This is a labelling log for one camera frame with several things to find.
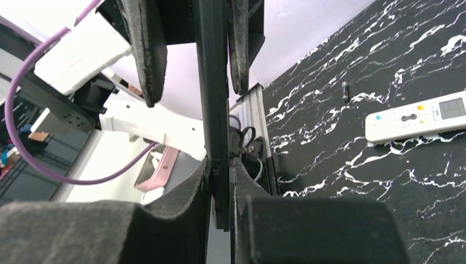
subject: black marble surface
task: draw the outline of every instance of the black marble surface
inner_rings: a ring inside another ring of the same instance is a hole
[[[465,53],[466,0],[376,1],[264,91],[281,192],[378,200],[412,263],[466,263],[465,132],[364,137],[370,113],[466,90]]]

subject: marble table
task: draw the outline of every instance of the marble table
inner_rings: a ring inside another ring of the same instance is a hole
[[[370,113],[466,89],[465,31],[466,0],[376,1],[267,87],[281,193],[378,200],[412,263],[466,263],[466,132],[364,137]]]

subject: white remote control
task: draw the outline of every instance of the white remote control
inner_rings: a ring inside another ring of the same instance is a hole
[[[466,91],[370,114],[365,138],[372,143],[466,128]]]

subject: remote control screen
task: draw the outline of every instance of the remote control screen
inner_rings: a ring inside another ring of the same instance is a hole
[[[439,106],[442,119],[466,116],[462,98],[441,102]]]

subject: white cable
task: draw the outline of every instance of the white cable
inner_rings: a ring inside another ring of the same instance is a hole
[[[260,161],[259,158],[256,158],[256,159],[260,163],[260,170],[259,170],[259,173],[257,174],[256,178],[254,179],[255,182],[257,182],[260,179],[260,177],[262,176],[262,171],[264,169],[264,166],[262,165],[262,161]]]

